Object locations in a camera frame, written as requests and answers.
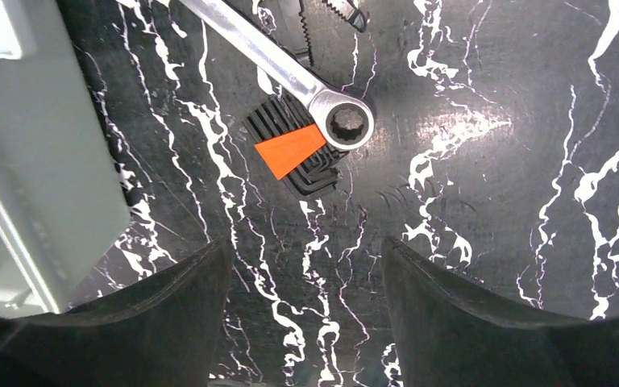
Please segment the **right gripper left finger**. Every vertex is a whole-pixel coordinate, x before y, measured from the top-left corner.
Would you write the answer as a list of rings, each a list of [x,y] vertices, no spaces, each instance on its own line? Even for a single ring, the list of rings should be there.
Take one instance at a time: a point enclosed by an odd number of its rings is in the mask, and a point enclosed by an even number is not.
[[[0,386],[205,386],[234,253],[219,238],[64,314],[0,318]]]

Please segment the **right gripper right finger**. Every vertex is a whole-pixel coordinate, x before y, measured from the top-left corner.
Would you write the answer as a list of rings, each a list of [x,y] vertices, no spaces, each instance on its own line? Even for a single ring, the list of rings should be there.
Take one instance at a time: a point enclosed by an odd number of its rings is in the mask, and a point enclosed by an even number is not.
[[[393,237],[381,245],[405,386],[619,386],[619,317],[588,321],[504,298]]]

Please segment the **green plastic tool box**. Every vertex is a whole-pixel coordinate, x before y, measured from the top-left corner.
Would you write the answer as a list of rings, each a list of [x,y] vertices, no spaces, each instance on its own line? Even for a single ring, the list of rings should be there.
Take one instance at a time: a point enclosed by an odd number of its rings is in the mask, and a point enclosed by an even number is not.
[[[64,313],[128,206],[54,1],[0,1],[0,318]]]

